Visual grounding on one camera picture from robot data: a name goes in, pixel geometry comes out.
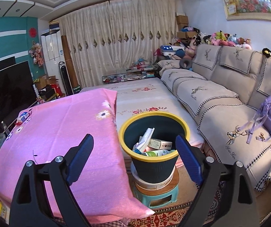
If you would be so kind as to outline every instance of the yellow rim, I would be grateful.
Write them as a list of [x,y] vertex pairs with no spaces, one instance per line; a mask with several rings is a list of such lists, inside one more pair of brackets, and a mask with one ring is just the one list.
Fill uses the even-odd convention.
[[135,152],[133,152],[130,148],[127,147],[127,145],[124,142],[124,133],[127,129],[127,127],[133,123],[136,120],[139,120],[143,117],[147,117],[147,116],[165,116],[168,118],[172,118],[174,120],[176,120],[178,123],[180,123],[180,125],[183,127],[184,131],[185,131],[185,138],[189,141],[190,139],[190,129],[189,126],[186,124],[186,122],[184,122],[181,118],[179,118],[178,116],[171,114],[171,113],[167,113],[167,112],[160,112],[160,111],[156,111],[156,112],[145,112],[145,113],[141,113],[141,114],[137,114],[133,117],[131,117],[129,120],[127,120],[120,128],[120,131],[118,133],[118,140],[123,148],[123,150],[132,158],[138,159],[140,161],[145,161],[145,162],[161,162],[161,161],[166,161],[166,160],[170,160],[176,156],[178,156],[178,152],[177,150],[167,154],[167,155],[163,155],[160,157],[147,157],[147,156],[143,156],[140,154],[137,154]]

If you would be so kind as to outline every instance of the curtain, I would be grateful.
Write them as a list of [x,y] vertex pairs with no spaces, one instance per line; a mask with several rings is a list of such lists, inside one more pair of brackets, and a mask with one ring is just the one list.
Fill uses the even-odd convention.
[[120,73],[139,58],[173,42],[176,0],[114,0],[59,18],[67,36],[79,84],[102,84],[102,76]]

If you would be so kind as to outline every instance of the red paper decoration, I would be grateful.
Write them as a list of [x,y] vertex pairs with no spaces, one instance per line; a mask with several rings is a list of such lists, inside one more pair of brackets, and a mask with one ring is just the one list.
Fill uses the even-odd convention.
[[35,28],[33,28],[33,27],[30,28],[29,29],[29,35],[30,35],[31,38],[36,37],[37,36],[37,30]]

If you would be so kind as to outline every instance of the trash can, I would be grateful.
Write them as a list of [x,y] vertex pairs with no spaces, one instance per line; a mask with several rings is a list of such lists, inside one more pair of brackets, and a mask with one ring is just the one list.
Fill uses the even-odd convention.
[[147,128],[155,128],[152,138],[172,142],[183,134],[189,141],[188,125],[178,116],[167,112],[146,112],[135,115],[121,127],[118,138],[123,150],[131,157],[139,177],[147,183],[160,183],[171,174],[178,158],[177,150],[163,156],[148,157],[132,151],[133,146],[143,136]]

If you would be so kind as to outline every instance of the blue gripper pad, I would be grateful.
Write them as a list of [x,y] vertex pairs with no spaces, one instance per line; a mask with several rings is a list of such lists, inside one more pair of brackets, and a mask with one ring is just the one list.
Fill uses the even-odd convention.
[[66,182],[71,186],[76,182],[93,150],[93,137],[92,135],[85,136],[80,145],[79,151],[74,156],[73,160],[68,165],[68,174]]
[[204,181],[202,177],[202,166],[192,152],[192,149],[194,149],[194,147],[191,147],[189,142],[181,135],[178,135],[176,137],[175,147],[187,169],[191,180],[197,183],[199,186],[202,185]]

